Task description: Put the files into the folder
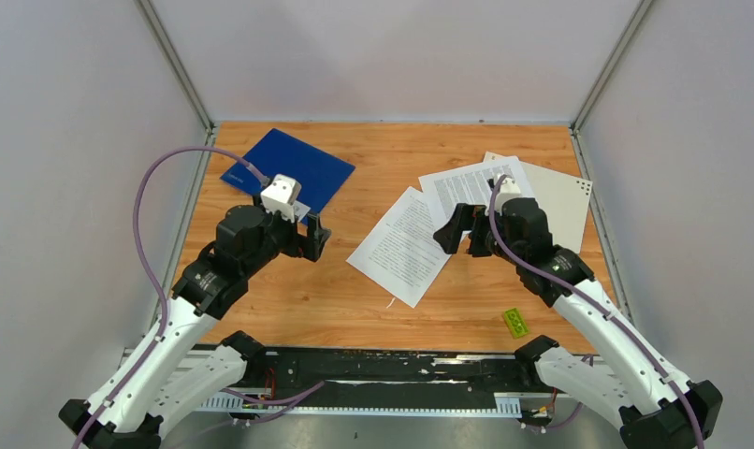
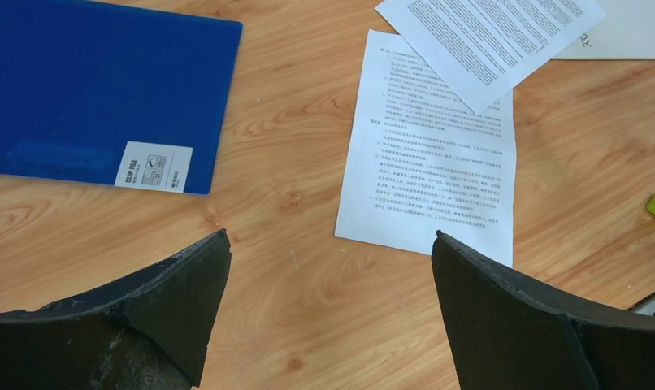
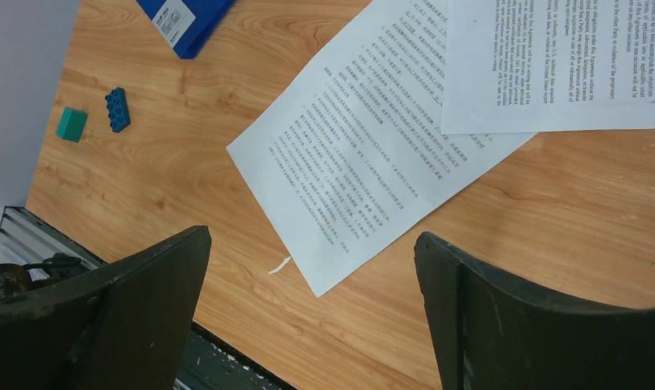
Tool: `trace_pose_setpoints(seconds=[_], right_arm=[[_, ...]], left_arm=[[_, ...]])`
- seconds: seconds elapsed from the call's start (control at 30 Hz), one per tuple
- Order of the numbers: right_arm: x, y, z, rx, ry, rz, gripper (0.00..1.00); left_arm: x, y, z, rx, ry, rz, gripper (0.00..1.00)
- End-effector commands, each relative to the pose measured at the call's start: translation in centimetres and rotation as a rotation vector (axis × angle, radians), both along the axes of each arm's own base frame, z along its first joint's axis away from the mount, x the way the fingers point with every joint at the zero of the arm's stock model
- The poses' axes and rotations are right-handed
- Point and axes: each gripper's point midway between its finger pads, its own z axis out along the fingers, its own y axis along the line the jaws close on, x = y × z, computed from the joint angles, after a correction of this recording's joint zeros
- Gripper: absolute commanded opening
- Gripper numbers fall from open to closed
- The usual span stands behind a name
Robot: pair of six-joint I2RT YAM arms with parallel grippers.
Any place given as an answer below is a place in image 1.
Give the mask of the blue file folder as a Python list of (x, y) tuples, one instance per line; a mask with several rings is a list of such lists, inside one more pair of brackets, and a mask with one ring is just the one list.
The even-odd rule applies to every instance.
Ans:
[(303, 224), (307, 213), (321, 212), (355, 171), (352, 164), (276, 128), (245, 153), (244, 159), (267, 177), (282, 174), (300, 183), (295, 211)]

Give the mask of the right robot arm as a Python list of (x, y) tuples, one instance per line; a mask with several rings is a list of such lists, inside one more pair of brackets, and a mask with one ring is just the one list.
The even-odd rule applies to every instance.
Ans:
[(593, 271), (553, 241), (533, 198), (500, 210), (459, 203), (433, 234), (448, 254), (463, 236), (468, 254), (496, 255), (515, 266), (523, 285), (572, 324), (609, 370), (571, 355), (540, 336), (516, 350), (515, 377), (527, 390), (562, 390), (600, 415), (628, 448), (702, 448), (718, 420), (723, 396), (709, 381), (694, 382), (653, 348), (607, 296)]

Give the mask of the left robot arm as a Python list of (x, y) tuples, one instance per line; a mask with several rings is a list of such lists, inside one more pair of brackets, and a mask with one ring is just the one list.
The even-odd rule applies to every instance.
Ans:
[(263, 345), (242, 331), (223, 339), (205, 360), (172, 375), (187, 353), (248, 291), (248, 281), (284, 254), (317, 261), (330, 238), (314, 213), (307, 230), (263, 205), (236, 206), (216, 227), (215, 239), (188, 265), (157, 322), (110, 380), (87, 399), (59, 412), (75, 447), (157, 448), (206, 399), (240, 382), (260, 384), (267, 374)]

